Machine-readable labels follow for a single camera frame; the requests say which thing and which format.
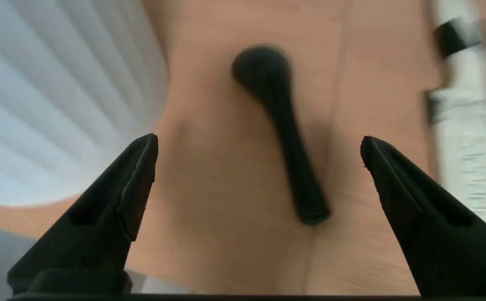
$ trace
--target white pleated shade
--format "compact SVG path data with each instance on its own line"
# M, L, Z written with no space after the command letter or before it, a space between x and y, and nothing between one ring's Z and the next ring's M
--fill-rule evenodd
M137 0L0 0L0 205L81 193L166 101Z

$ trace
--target white object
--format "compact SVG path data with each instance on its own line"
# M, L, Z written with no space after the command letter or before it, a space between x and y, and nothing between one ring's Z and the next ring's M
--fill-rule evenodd
M0 205L81 193L166 101L138 0L0 0Z
M458 36L473 47L446 58L447 88L430 94L440 181L486 222L486 48L470 0L435 0L437 26L453 20Z

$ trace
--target black spoon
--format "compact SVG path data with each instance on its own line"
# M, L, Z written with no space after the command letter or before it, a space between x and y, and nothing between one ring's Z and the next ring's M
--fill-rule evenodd
M233 75L263 103L274 123L300 220L306 224L324 221L330 216L330 209L312 171L294 119L288 60L274 48L249 48L233 61Z

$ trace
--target white fabric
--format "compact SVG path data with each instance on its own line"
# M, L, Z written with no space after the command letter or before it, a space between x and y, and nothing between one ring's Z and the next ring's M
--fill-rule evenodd
M0 0L0 205L82 192L166 101L138 0Z

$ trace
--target wooden table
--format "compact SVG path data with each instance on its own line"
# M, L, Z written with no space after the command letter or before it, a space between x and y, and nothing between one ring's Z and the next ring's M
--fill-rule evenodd
M486 0L479 1L486 16ZM128 265L209 293L416 294L359 146L430 171L422 91L442 82L421 0L145 1L170 67L157 178ZM274 130L230 76L247 46L291 56L297 118L333 216L296 219ZM74 198L0 207L40 237Z

